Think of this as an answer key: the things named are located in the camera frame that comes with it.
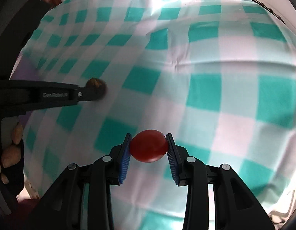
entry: dark red cloth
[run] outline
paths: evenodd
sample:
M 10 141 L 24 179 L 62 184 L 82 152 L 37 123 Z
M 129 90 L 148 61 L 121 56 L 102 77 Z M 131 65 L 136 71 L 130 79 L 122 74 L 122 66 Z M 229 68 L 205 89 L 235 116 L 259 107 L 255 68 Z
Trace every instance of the dark red cloth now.
M 5 223 L 12 230 L 19 230 L 24 225 L 33 208 L 37 205 L 39 199 L 22 200 L 19 202 L 18 208 L 15 212 L 4 217 Z

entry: red tomato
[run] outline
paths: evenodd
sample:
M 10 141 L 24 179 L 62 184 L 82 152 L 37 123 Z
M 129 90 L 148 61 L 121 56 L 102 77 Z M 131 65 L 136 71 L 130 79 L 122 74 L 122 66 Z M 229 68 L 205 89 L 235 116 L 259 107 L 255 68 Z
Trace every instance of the red tomato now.
M 168 142 L 162 132 L 145 130 L 130 142 L 130 153 L 138 161 L 152 163 L 160 160 L 168 150 Z

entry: gingham tablecloth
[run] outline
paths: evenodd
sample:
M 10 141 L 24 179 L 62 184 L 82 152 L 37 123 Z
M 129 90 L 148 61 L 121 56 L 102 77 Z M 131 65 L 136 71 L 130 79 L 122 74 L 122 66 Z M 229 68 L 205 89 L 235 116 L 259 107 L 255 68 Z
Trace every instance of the gingham tablecloth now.
M 102 101 L 31 115 L 25 173 L 40 194 L 69 163 L 145 129 L 230 164 L 267 210 L 296 169 L 296 36 L 250 0 L 66 0 L 23 55 L 42 80 L 109 88 Z M 115 229 L 181 229 L 186 193 L 166 156 L 132 158 L 112 188 Z

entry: human hand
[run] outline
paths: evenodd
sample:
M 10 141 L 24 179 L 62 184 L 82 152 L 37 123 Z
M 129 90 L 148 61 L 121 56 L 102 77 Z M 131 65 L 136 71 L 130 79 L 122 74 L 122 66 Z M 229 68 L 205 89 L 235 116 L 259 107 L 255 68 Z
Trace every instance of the human hand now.
M 12 144 L 3 150 L 0 160 L 1 180 L 4 184 L 9 184 L 11 181 L 8 190 L 12 194 L 18 194 L 23 189 L 22 136 L 23 127 L 18 123 L 12 131 Z

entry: metal screw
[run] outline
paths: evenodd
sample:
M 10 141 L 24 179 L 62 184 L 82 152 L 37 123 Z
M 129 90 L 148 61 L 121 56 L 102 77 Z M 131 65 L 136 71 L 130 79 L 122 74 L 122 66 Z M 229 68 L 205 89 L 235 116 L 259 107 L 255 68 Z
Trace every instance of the metal screw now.
M 110 156 L 104 156 L 104 157 L 102 158 L 102 160 L 103 160 L 104 162 L 109 162 L 109 161 L 112 160 L 112 158 L 111 158 Z
M 193 163 L 193 162 L 196 161 L 196 158 L 193 157 L 193 156 L 188 156 L 188 157 L 186 158 L 186 160 L 187 160 L 189 163 Z
M 68 168 L 69 170 L 74 170 L 74 169 L 76 168 L 76 164 L 75 164 L 75 163 L 71 163 L 71 164 L 69 164 L 69 165 L 67 166 L 67 168 Z
M 231 167 L 230 167 L 230 165 L 229 164 L 223 164 L 222 165 L 222 168 L 224 169 L 224 170 L 229 170 Z

